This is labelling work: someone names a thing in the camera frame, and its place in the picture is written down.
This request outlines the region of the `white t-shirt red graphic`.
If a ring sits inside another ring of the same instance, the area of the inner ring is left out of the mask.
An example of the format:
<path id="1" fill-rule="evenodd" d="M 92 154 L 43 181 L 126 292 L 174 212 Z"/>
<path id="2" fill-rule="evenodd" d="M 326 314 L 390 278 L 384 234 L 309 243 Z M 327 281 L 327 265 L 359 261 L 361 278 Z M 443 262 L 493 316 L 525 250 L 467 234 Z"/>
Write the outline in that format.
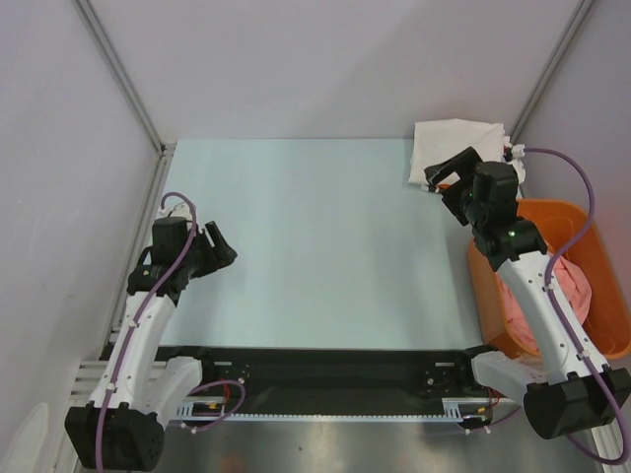
<path id="1" fill-rule="evenodd" d="M 484 162 L 503 162 L 504 152 L 512 149 L 503 123 L 464 119 L 416 122 L 408 182 L 428 184 L 424 169 L 446 161 L 472 147 Z"/>

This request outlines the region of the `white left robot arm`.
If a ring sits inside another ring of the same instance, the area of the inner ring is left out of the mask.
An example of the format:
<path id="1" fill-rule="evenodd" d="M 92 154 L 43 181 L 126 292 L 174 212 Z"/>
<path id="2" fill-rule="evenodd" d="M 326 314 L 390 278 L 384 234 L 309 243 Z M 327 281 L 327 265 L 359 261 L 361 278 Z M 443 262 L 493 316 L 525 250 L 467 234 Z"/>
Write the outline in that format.
<path id="1" fill-rule="evenodd" d="M 65 418 L 84 467 L 152 471 L 184 397 L 216 386 L 217 369 L 192 356 L 169 360 L 156 381 L 150 374 L 188 283 L 230 266 L 237 256 L 215 222 L 198 226 L 189 217 L 154 222 L 152 243 L 127 279 L 125 313 L 105 371 L 86 405 L 70 408 Z"/>

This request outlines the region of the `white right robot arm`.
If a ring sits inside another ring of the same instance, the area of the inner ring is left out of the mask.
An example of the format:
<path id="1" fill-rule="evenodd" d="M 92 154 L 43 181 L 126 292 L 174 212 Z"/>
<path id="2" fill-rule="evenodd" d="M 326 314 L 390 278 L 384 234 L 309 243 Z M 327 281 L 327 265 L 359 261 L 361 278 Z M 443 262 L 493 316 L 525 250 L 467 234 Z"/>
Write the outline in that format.
<path id="1" fill-rule="evenodd" d="M 472 230 L 478 252 L 509 287 L 534 336 L 542 361 L 537 370 L 485 349 L 455 370 L 456 387 L 477 395 L 491 387 L 523 406 L 543 439 L 616 422 L 629 437 L 622 407 L 630 395 L 630 374 L 613 369 L 578 323 L 554 262 L 536 224 L 521 216 L 515 168 L 485 162 L 471 147 L 424 170 L 438 187 L 449 175 L 455 183 L 441 189 L 446 207 Z"/>

